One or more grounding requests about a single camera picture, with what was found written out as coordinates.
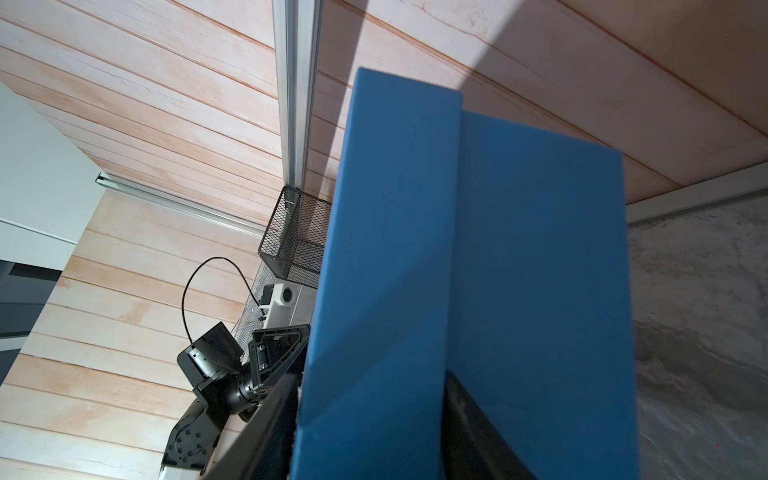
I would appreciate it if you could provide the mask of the blue shoebox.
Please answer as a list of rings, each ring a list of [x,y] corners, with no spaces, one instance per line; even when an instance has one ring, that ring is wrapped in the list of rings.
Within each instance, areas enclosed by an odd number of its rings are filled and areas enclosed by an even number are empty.
[[[456,378],[539,479],[636,479],[622,154],[360,69],[295,479],[438,479]]]

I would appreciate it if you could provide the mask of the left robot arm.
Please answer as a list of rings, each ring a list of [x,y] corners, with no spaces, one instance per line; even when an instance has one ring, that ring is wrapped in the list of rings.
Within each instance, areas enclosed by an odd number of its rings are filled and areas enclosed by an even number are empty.
[[[161,479],[195,479],[206,472],[230,417],[248,422],[283,376],[300,380],[310,326],[256,329],[246,348],[218,323],[177,357],[195,399],[173,427]]]

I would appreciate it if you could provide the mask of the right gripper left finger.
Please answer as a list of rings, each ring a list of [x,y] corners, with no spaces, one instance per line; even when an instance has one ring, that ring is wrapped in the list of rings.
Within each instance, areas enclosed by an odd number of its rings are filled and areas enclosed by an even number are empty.
[[[299,405],[298,376],[284,375],[205,479],[289,478]]]

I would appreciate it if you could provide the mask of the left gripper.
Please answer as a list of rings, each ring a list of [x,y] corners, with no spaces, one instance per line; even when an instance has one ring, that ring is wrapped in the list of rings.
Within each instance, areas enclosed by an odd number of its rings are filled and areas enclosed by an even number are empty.
[[[177,357],[194,394],[184,415],[251,419],[266,398],[266,390],[283,375],[302,379],[310,330],[309,324],[256,329],[249,342],[249,361],[244,363],[245,351],[224,324],[217,323]]]

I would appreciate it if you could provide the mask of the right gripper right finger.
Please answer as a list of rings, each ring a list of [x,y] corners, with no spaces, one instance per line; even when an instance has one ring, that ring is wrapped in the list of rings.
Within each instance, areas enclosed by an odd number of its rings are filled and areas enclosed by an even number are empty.
[[[441,453],[447,479],[536,479],[450,371],[445,381]]]

